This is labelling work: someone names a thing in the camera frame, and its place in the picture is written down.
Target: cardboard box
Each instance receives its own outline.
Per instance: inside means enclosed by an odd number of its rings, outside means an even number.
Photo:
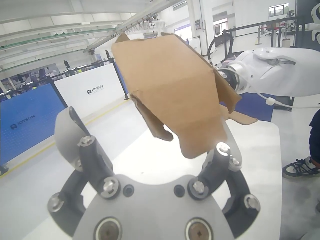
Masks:
[[[221,75],[181,38],[161,33],[129,40],[122,33],[112,52],[135,106],[154,137],[179,138],[189,159],[226,141],[222,117],[242,124],[256,119],[232,113],[241,99]]]

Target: black cable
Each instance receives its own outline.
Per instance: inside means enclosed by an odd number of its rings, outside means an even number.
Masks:
[[[227,39],[227,37],[230,38],[230,45],[229,45],[229,52],[228,52],[228,54],[225,56],[225,58],[224,58],[223,60],[221,60],[221,63],[223,63],[223,61],[225,61],[225,60],[230,56],[230,53],[232,54],[232,46],[233,46],[233,36],[232,36],[230,33],[227,33],[225,30],[223,30],[222,36],[225,36],[225,40]],[[215,43],[215,39],[216,39],[216,38],[217,38],[217,37],[215,37],[215,38],[211,41],[210,46],[209,46],[209,48],[208,48],[208,52],[207,52],[208,61],[209,61],[209,63],[211,64],[211,66],[213,66],[213,64],[212,64],[211,57],[210,57],[210,51],[211,51],[212,46],[213,46],[214,43]]]

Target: white cable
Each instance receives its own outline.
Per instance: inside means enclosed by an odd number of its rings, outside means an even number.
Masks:
[[[286,105],[286,104],[283,104],[283,103],[281,103],[281,102],[279,102],[279,101],[276,101],[274,98],[272,98],[272,97],[265,97],[265,96],[263,96],[255,87],[253,87],[252,86],[252,84],[249,82],[249,81],[247,81],[243,76],[241,76],[239,73],[237,73],[235,70],[233,70],[233,69],[230,69],[230,68],[220,68],[220,69],[218,69],[219,71],[221,71],[221,70],[226,70],[226,71],[231,71],[231,72],[233,72],[233,73],[235,73],[235,74],[237,74],[239,77],[241,77],[242,79],[244,79],[250,86],[251,86],[251,88],[261,97],[261,98],[263,98],[263,99],[265,99],[265,103],[267,104],[267,105],[274,105],[274,104],[277,104],[277,105],[280,105],[280,106],[283,106],[283,107],[287,107],[287,108],[297,108],[297,109],[304,109],[304,108],[320,108],[320,105],[316,105],[316,106],[291,106],[291,105]]]

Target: yellow floor line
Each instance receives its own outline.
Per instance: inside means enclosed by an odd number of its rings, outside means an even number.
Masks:
[[[104,112],[104,113],[100,114],[99,116],[93,118],[92,120],[88,121],[87,123],[85,123],[85,125],[87,126],[88,124],[91,124],[93,121],[95,121],[95,120],[97,120],[98,118],[100,118],[100,117],[106,115],[107,113],[113,111],[114,109],[116,109],[116,108],[118,108],[119,106],[125,104],[125,103],[126,103],[127,101],[129,101],[129,100],[130,100],[130,99],[125,100],[125,101],[123,101],[122,103],[114,106],[113,108],[107,110],[106,112]],[[27,163],[29,160],[35,158],[37,155],[41,154],[42,152],[44,152],[44,151],[47,150],[48,148],[50,148],[50,147],[52,147],[53,145],[55,145],[55,143],[56,143],[56,142],[53,142],[53,143],[49,144],[48,146],[46,146],[45,148],[41,149],[39,152],[37,152],[37,153],[35,153],[34,155],[32,155],[31,157],[27,158],[26,160],[24,160],[24,161],[21,162],[20,164],[14,166],[13,168],[10,168],[10,169],[8,170],[8,172],[4,173],[2,176],[0,176],[0,178],[3,178],[4,176],[6,176],[7,174],[11,173],[11,172],[14,171],[15,169],[21,167],[22,165],[24,165],[25,163]]]

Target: window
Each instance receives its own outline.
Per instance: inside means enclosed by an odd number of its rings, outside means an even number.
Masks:
[[[279,4],[269,7],[269,17],[277,15],[285,15],[289,11],[289,4]]]
[[[216,37],[216,36],[221,35],[221,32],[223,30],[228,29],[228,18],[224,18],[219,21],[214,21],[213,27],[214,27],[214,36]]]
[[[188,25],[183,25],[179,28],[176,28],[174,30],[174,33],[177,36],[181,37],[183,40],[190,39],[192,38],[191,25],[188,24]]]

